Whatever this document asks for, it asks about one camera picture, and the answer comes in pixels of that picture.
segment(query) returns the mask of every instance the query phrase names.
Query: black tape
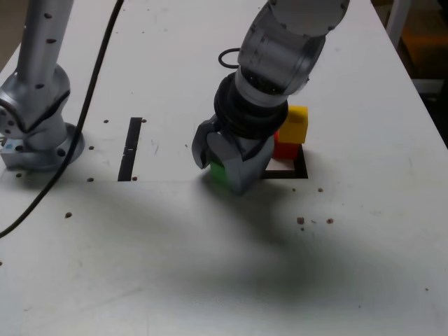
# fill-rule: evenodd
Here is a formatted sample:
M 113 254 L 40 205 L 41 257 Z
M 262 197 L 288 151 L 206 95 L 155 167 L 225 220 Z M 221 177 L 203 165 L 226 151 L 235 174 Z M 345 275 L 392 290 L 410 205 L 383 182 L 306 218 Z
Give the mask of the black tape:
M 142 120 L 143 118 L 131 118 L 129 122 L 125 150 L 121 159 L 120 172 L 118 173 L 118 182 L 132 180 L 132 171 L 134 170 L 135 156 L 139 145 Z

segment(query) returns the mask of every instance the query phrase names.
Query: green block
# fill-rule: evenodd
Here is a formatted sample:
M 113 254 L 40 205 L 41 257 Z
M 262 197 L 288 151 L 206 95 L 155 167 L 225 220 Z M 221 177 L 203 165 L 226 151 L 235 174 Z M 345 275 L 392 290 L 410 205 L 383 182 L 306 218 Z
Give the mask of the green block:
M 227 183 L 227 176 L 225 175 L 224 166 L 212 161 L 210 163 L 210 168 L 211 168 L 211 177 L 213 181 L 227 187 L 228 183 Z

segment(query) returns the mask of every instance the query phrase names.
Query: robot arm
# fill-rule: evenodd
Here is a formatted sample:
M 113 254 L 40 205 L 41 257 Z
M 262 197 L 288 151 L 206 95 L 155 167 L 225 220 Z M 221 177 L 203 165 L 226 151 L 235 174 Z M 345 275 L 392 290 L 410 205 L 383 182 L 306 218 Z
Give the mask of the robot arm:
M 266 3 L 241 46 L 237 73 L 240 93 L 254 104 L 275 106 L 303 88 L 321 54 L 326 34 L 341 22 L 348 5 L 349 0 Z
M 239 68 L 220 84 L 215 115 L 193 140 L 198 167 L 219 165 L 227 186 L 242 194 L 265 171 L 274 133 L 288 115 L 289 95 L 301 90 L 326 34 L 344 17 L 349 0 L 269 0 L 239 52 Z
M 54 170 L 70 147 L 74 126 L 62 119 L 70 82 L 57 58 L 73 2 L 29 2 L 17 69 L 0 87 L 0 133 L 8 137 L 0 154 L 9 169 Z M 81 139 L 74 160 L 83 146 Z

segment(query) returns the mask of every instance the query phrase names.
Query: black cable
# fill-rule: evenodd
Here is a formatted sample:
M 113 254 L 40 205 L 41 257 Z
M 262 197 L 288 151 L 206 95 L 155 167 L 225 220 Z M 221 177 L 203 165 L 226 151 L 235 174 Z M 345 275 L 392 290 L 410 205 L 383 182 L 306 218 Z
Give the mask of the black cable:
M 223 67 L 228 68 L 228 69 L 238 69 L 239 65 L 227 64 L 223 61 L 223 57 L 230 53 L 239 53 L 240 50 L 241 50 L 241 48 L 233 48 L 233 49 L 224 50 L 218 57 L 219 64 L 221 64 Z
M 109 22 L 107 24 L 106 31 L 104 33 L 103 41 L 101 42 L 101 47 L 98 52 L 97 61 L 95 62 L 95 66 L 93 68 L 92 77 L 90 79 L 89 88 L 87 89 L 87 94 L 85 96 L 83 109 L 81 110 L 81 113 L 79 115 L 78 124 L 76 126 L 73 140 L 70 145 L 69 152 L 67 153 L 63 163 L 59 167 L 59 169 L 56 171 L 56 174 L 51 178 L 51 180 L 48 182 L 48 184 L 45 186 L 44 189 L 37 195 L 36 199 L 28 206 L 28 208 L 20 215 L 20 217 L 11 224 L 8 228 L 6 228 L 4 231 L 0 232 L 0 239 L 5 237 L 6 235 L 9 235 L 14 229 L 17 228 L 27 217 L 28 215 L 38 206 L 38 204 L 41 202 L 41 200 L 48 194 L 48 192 L 51 190 L 51 188 L 56 184 L 57 180 L 60 179 L 60 177 L 65 172 L 65 169 L 69 165 L 76 147 L 78 145 L 79 139 L 81 137 L 81 133 L 83 131 L 84 122 L 87 117 L 90 102 L 92 101 L 93 93 L 95 91 L 95 85 L 97 84 L 99 71 L 101 70 L 101 66 L 103 64 L 104 56 L 106 54 L 107 45 L 109 44 L 109 39 L 112 35 L 112 29 L 115 25 L 115 22 L 117 20 L 118 14 L 120 12 L 121 6 L 123 4 L 124 0 L 117 0 L 115 3 L 115 7 L 113 8 L 113 12 L 111 14 L 111 18 L 109 19 Z

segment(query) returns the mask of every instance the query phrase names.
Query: tabletop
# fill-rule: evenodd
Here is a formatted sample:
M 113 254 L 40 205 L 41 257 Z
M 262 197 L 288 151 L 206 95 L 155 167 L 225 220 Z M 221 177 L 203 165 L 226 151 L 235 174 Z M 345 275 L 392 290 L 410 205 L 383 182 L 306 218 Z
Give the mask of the tabletop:
M 75 1 L 71 123 L 114 4 Z M 125 1 L 84 153 L 0 241 L 0 335 L 447 335 L 448 152 L 370 1 L 351 1 L 290 98 L 309 107 L 307 179 L 236 197 L 195 166 L 230 73 L 217 57 L 263 4 Z M 118 182 L 132 118 L 136 181 Z M 1 169 L 3 228 L 49 175 Z

